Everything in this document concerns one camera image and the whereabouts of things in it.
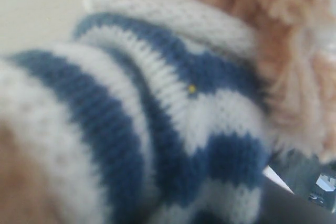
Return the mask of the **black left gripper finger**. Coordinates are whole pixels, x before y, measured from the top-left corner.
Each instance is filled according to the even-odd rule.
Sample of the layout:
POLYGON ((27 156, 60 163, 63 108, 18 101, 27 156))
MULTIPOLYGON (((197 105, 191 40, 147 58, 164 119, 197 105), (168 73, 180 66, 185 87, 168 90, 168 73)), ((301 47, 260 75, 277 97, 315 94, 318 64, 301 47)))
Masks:
POLYGON ((267 179, 264 183, 258 222, 268 224, 328 224, 335 223, 335 215, 267 179))

